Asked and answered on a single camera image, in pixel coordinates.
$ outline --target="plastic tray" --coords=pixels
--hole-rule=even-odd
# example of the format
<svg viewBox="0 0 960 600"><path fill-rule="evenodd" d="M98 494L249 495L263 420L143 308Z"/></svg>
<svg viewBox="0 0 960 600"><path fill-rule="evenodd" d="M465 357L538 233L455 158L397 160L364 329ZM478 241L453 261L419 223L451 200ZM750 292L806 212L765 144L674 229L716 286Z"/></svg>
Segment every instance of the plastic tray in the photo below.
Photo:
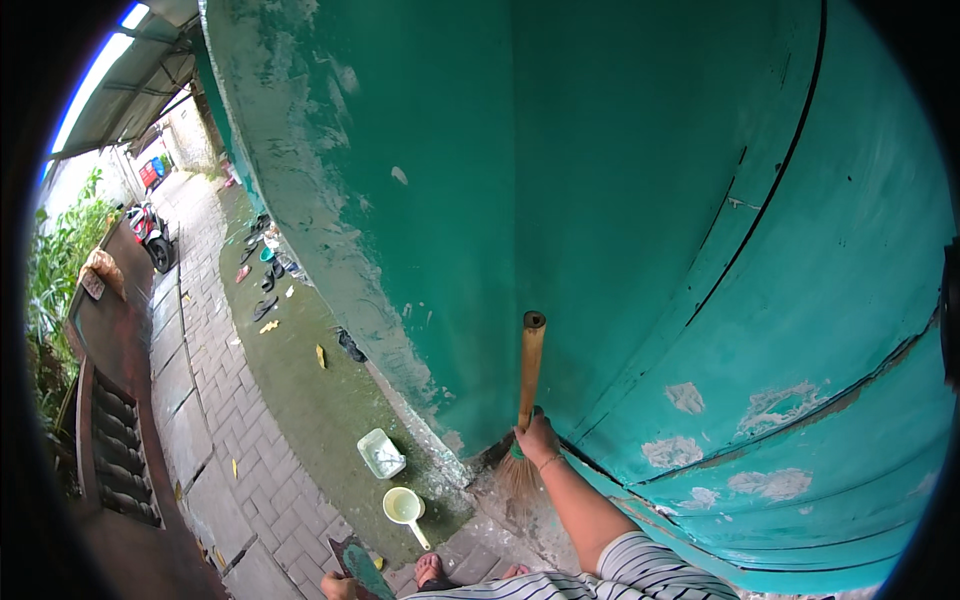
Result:
<svg viewBox="0 0 960 600"><path fill-rule="evenodd" d="M379 427L357 442L357 450L377 479L390 479L407 466L407 457Z"/></svg>

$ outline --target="teal wall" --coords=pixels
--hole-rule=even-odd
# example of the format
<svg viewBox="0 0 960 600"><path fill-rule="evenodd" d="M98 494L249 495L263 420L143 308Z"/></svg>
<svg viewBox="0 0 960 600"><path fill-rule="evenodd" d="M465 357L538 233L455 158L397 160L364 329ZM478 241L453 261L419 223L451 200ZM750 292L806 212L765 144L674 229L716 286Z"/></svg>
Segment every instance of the teal wall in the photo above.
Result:
<svg viewBox="0 0 960 600"><path fill-rule="evenodd" d="M953 411L945 167L883 44L825 6L202 13L254 187L460 458L516 418L541 310L540 403L592 480L738 585L816 593L886 576Z"/></svg>
<svg viewBox="0 0 960 600"><path fill-rule="evenodd" d="M244 159L243 151L233 140L233 130L230 128L227 118L227 110L224 107L224 100L220 97L220 88L217 85L217 78L213 74L213 65L210 63L210 55L206 50L206 41L200 34L190 38L195 64L197 65L197 76L204 87L206 102L210 105L210 114L213 116L213 123L217 126L221 139L224 140L224 147L227 150L227 157L233 164L240 176L240 182L247 191L250 203L253 204L253 210L260 213L265 210L263 199L259 192L253 186L253 176L247 161Z"/></svg>

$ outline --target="water scoop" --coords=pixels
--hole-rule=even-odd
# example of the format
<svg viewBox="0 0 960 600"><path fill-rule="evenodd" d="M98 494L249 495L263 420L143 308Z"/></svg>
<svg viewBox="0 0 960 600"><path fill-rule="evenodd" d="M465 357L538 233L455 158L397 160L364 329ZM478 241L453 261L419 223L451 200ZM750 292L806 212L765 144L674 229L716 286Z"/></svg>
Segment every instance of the water scoop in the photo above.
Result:
<svg viewBox="0 0 960 600"><path fill-rule="evenodd" d="M383 496L383 512L394 523L409 525L424 550L430 549L430 542L426 540L417 519L423 516L426 505L413 490L407 488L392 488Z"/></svg>

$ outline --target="brick walkway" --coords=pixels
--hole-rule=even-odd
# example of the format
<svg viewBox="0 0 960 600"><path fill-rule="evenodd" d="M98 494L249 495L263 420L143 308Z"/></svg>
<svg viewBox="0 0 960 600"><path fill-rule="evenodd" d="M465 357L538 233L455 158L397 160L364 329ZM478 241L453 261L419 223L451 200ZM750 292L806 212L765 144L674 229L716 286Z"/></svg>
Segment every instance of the brick walkway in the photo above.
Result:
<svg viewBox="0 0 960 600"><path fill-rule="evenodd" d="M247 366L219 273L226 222L218 184L174 173L153 198L171 231L179 232L180 253L178 269L158 284L154 298L161 439L172 479L180 482L181 509L204 548L223 557L226 566L219 557L214 562L231 594L323 598L320 580L337 566L326 538L341 540L352 530L287 445ZM486 542L491 537L499 542ZM545 566L516 549L509 534L479 515L437 552L462 584L502 574L510 561L499 557L507 554ZM411 564L384 577L399 597L416 588Z"/></svg>

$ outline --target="motorcycle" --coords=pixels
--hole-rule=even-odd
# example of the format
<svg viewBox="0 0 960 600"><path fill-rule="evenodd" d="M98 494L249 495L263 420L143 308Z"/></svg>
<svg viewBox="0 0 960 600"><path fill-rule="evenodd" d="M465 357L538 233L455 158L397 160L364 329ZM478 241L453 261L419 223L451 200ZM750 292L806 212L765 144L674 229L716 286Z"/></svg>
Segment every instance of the motorcycle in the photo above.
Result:
<svg viewBox="0 0 960 600"><path fill-rule="evenodd" d="M123 209L123 204L117 205L117 210ZM170 271L173 266L173 244L170 242L167 224L156 214L154 205L150 201L137 203L128 208L126 214L136 241L146 249L154 268L160 273Z"/></svg>

